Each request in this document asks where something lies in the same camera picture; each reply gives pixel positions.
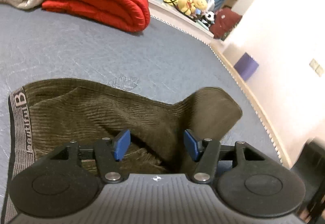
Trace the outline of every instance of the gray fitted sheet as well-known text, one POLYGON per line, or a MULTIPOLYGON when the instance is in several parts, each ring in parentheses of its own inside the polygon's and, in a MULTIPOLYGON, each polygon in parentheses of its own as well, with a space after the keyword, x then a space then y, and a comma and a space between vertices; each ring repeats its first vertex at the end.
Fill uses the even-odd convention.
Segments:
POLYGON ((278 161, 250 102, 210 47, 194 37, 154 18, 145 31, 130 34, 67 14, 0 5, 1 205, 10 155, 8 95, 29 82, 62 77, 89 79, 166 103, 204 86, 221 87, 243 110, 223 143, 244 140, 278 161))

